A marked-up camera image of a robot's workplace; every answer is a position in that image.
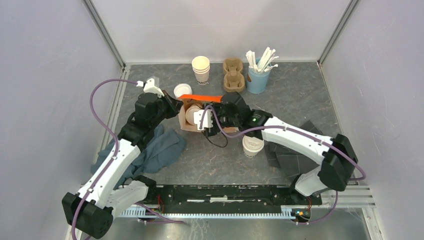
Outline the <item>lidded white coffee cup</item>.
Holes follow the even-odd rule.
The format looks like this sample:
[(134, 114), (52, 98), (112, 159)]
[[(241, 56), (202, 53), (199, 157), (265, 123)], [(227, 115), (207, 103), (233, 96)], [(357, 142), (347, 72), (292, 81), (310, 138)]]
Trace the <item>lidded white coffee cup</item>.
[(265, 146), (264, 140), (258, 139), (256, 137), (244, 136), (242, 138), (242, 146), (244, 154), (252, 158), (256, 156)]

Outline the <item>stack of white lids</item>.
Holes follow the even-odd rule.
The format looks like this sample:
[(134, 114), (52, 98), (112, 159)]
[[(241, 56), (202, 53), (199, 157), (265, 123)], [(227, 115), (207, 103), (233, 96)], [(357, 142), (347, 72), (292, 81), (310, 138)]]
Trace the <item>stack of white lids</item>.
[(174, 96), (178, 99), (182, 95), (191, 95), (193, 90), (187, 83), (180, 83), (173, 89)]

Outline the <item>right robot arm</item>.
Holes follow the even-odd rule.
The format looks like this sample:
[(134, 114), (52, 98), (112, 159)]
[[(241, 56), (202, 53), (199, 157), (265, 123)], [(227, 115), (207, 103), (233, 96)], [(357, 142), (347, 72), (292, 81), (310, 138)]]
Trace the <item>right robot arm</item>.
[(224, 128), (237, 128), (240, 135), (285, 146), (313, 160), (317, 167), (300, 174), (289, 189), (289, 199), (302, 204), (309, 196), (327, 190), (343, 192), (358, 167), (358, 158), (347, 136), (330, 137), (283, 122), (272, 114), (229, 104), (208, 104), (194, 113), (198, 130), (215, 135)]

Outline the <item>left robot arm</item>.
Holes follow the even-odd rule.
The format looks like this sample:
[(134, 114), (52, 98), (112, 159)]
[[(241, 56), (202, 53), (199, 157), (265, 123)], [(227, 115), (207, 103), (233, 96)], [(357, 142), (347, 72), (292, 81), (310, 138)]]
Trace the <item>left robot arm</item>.
[(165, 119), (176, 117), (183, 102), (165, 93), (142, 93), (135, 111), (128, 117), (114, 140), (114, 147), (104, 162), (77, 193), (66, 193), (61, 200), (65, 218), (72, 230), (78, 229), (100, 239), (112, 226), (114, 218), (132, 204), (153, 203), (157, 190), (142, 181), (127, 189), (114, 190), (119, 179), (135, 158), (146, 149), (155, 128)]

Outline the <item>orange paper bag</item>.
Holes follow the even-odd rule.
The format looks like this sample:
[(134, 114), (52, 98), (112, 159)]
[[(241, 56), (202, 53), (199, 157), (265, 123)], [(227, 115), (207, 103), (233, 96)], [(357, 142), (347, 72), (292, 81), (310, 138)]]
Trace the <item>orange paper bag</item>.
[[(183, 101), (183, 107), (181, 108), (181, 110), (178, 114), (178, 119), (179, 119), (179, 124), (180, 124), (181, 130), (188, 131), (188, 132), (201, 133), (202, 131), (197, 130), (197, 127), (195, 125), (190, 125), (186, 121), (186, 117), (185, 117), (186, 110), (192, 104), (201, 104), (202, 110), (203, 110), (204, 104), (220, 103), (221, 98), (222, 98), (222, 96), (209, 96), (209, 95), (196, 95), (196, 94), (184, 94), (181, 97), (179, 97), (178, 100)], [(235, 133), (235, 132), (238, 131), (238, 128), (236, 128), (236, 127), (226, 127), (223, 130), (224, 130), (225, 133)], [(209, 136), (204, 136), (204, 137), (209, 141), (209, 143), (213, 144), (216, 147), (224, 148), (228, 145), (228, 139), (225, 135), (223, 135), (223, 137), (225, 139), (224, 145), (218, 145), (216, 143), (213, 143), (209, 139)]]

